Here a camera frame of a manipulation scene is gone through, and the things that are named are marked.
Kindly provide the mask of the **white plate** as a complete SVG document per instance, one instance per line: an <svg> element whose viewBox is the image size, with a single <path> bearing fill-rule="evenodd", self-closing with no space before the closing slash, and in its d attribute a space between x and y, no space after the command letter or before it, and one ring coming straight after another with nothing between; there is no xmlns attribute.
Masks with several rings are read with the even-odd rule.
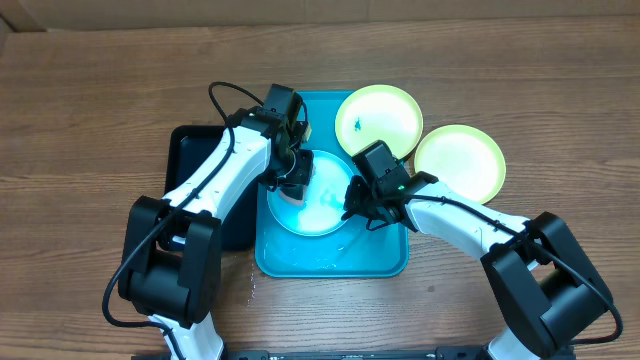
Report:
<svg viewBox="0 0 640 360"><path fill-rule="evenodd" d="M301 236L321 236L344 223L345 194L353 176L338 156L314 150L313 172L302 203L286 200L281 190L267 193L267 204L275 220Z"/></svg>

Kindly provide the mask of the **yellow plate cleaned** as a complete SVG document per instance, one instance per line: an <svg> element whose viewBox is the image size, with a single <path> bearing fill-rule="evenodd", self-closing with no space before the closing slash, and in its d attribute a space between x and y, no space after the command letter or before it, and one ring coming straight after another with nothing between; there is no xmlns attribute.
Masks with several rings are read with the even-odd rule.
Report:
<svg viewBox="0 0 640 360"><path fill-rule="evenodd" d="M506 160L485 132L462 124L428 133L414 155L415 172L436 176L451 190L478 203L487 203L502 189Z"/></svg>

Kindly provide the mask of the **green scrubbing sponge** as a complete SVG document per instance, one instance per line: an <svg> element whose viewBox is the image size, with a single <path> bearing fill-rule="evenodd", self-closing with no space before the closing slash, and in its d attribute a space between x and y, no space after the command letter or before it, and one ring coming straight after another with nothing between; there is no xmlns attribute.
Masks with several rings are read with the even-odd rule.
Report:
<svg viewBox="0 0 640 360"><path fill-rule="evenodd" d="M285 184L278 188L279 196L286 202L301 206L304 204L306 186L301 184Z"/></svg>

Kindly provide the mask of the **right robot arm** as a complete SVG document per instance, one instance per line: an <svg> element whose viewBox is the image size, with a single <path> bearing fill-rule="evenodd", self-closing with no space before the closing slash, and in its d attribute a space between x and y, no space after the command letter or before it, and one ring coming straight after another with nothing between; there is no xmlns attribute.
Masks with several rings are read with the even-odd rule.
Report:
<svg viewBox="0 0 640 360"><path fill-rule="evenodd" d="M479 261L506 328L480 359L553 359L576 345L617 340L624 329L613 296L558 216L508 215L454 193L434 176L373 171L351 179L346 217L402 224Z"/></svg>

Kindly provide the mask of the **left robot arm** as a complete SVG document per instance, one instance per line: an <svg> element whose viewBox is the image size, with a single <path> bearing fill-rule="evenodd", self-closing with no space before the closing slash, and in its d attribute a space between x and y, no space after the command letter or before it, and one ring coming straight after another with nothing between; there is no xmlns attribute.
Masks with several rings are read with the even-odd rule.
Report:
<svg viewBox="0 0 640 360"><path fill-rule="evenodd" d="M139 327L161 331L172 359L219 359L211 304L220 283L222 225L246 188L262 182L304 197L313 154L300 107L240 109L225 121L219 141L181 184L160 199L140 197L129 212L122 262L103 297L105 319L117 293L145 315Z"/></svg>

